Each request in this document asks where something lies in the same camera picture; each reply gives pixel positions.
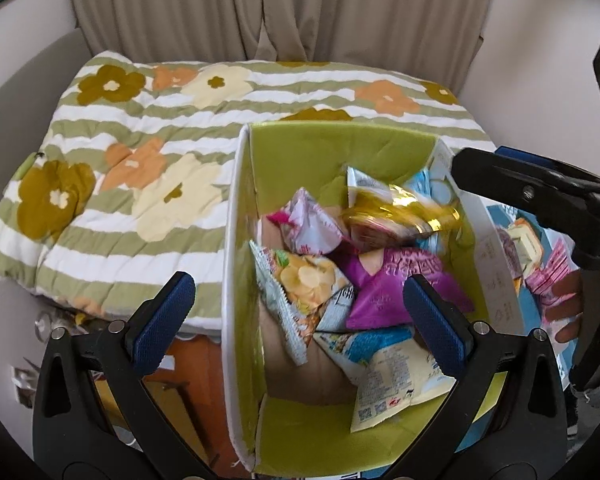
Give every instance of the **finger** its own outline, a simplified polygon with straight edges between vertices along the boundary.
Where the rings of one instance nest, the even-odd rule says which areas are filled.
[[[564,296],[566,294],[573,294],[574,292],[580,292],[582,290],[582,276],[579,270],[574,270],[567,274],[559,282],[554,283],[551,291],[554,296]]]
[[[565,319],[567,317],[577,316],[582,312],[582,298],[580,296],[574,296],[569,298],[567,301],[560,305],[552,306],[548,308],[544,316],[547,321],[557,321],[559,319]]]
[[[558,330],[558,333],[555,335],[555,340],[558,343],[568,343],[572,339],[576,339],[578,334],[580,333],[580,318],[576,319],[576,321],[572,321],[565,327]]]

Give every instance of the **blue gripper pad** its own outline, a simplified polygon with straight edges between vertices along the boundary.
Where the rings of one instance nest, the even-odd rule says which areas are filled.
[[[402,299],[442,373],[459,379],[474,346],[468,321],[421,274],[405,280]]]
[[[139,376],[156,371],[195,299],[193,278],[176,272],[155,298],[145,301],[133,314],[125,347]]]

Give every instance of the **storage box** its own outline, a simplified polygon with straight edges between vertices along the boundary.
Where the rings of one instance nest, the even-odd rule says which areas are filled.
[[[225,245],[222,365],[230,436],[248,469],[290,478],[385,466],[404,452],[443,400],[411,406],[352,434],[353,398],[337,376],[339,368],[327,369],[332,364],[314,342],[309,363],[289,365],[280,331],[260,305],[248,242],[258,238],[261,216],[279,209],[301,186],[324,207],[343,207],[347,166],[402,184],[428,165],[434,198],[453,202],[462,214],[462,228],[444,240],[439,256],[474,301],[468,317],[488,320],[499,332],[522,333],[497,232],[480,198],[453,183],[451,160],[442,140],[402,128],[294,121],[242,130]],[[503,380],[494,378],[478,416],[493,407]]]

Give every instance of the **striped quilt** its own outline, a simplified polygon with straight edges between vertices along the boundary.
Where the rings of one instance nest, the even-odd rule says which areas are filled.
[[[227,200],[241,126],[372,121],[491,146],[451,92],[340,63],[91,59],[0,202],[0,278],[128,317],[176,270],[198,284],[185,332],[219,331]]]

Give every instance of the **beige curtain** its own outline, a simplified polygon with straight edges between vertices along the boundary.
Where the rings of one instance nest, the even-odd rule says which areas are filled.
[[[94,51],[136,61],[332,60],[459,91],[490,0],[73,0]]]

